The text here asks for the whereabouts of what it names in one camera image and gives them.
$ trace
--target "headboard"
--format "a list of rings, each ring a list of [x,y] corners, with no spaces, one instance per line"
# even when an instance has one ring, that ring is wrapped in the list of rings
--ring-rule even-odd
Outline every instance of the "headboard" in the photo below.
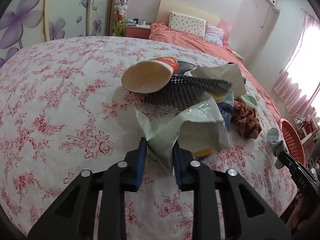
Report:
[[[190,6],[187,2],[183,2],[181,0],[161,0],[156,23],[164,22],[168,25],[170,12],[186,14],[204,19],[213,26],[217,26],[221,20],[221,18],[204,10]]]

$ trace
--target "blue gripper pad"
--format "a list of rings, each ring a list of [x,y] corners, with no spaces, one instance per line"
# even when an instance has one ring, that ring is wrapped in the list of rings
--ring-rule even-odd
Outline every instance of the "blue gripper pad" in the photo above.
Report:
[[[180,149],[178,141],[176,141],[172,149],[172,161],[176,183],[178,188],[183,190],[184,186],[192,183],[192,178],[187,173],[187,167],[193,161],[192,154],[190,151]]]
[[[147,140],[141,137],[139,147],[137,150],[130,151],[124,158],[130,167],[132,173],[132,180],[130,184],[134,186],[135,191],[138,191],[142,184],[142,177],[144,171],[144,164],[147,155]]]

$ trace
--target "pink curtain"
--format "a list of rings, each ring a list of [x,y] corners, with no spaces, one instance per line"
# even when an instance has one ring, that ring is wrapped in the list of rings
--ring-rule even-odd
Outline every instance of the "pink curtain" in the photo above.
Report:
[[[290,114],[316,116],[320,109],[320,23],[306,13],[298,44],[273,85]]]

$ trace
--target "pillow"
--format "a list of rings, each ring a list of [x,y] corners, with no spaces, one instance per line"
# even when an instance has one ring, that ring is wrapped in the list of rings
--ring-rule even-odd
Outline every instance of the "pillow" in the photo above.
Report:
[[[216,37],[216,36],[211,36],[211,35],[209,35],[209,34],[205,34],[205,35],[204,35],[204,39],[205,39],[206,41],[208,41],[208,42],[212,42],[212,43],[214,43],[214,44],[217,44],[217,45],[223,47],[222,38],[220,39],[220,38],[218,38],[218,37]]]
[[[232,23],[225,21],[224,19],[221,19],[220,22],[217,25],[217,28],[225,30],[225,34],[223,36],[222,41],[228,41],[230,32],[232,29]]]
[[[185,14],[171,12],[169,29],[204,38],[206,21]]]
[[[207,23],[205,27],[204,39],[206,41],[218,44],[222,46],[222,40],[225,35],[225,30],[219,29],[210,23]]]

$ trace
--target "white mug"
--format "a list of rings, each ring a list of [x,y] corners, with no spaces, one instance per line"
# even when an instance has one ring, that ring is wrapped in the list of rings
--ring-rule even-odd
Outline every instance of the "white mug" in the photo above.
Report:
[[[146,25],[146,20],[139,20],[139,25]]]
[[[121,83],[134,93],[154,93],[163,88],[178,70],[179,65],[174,57],[142,60],[125,70]]]

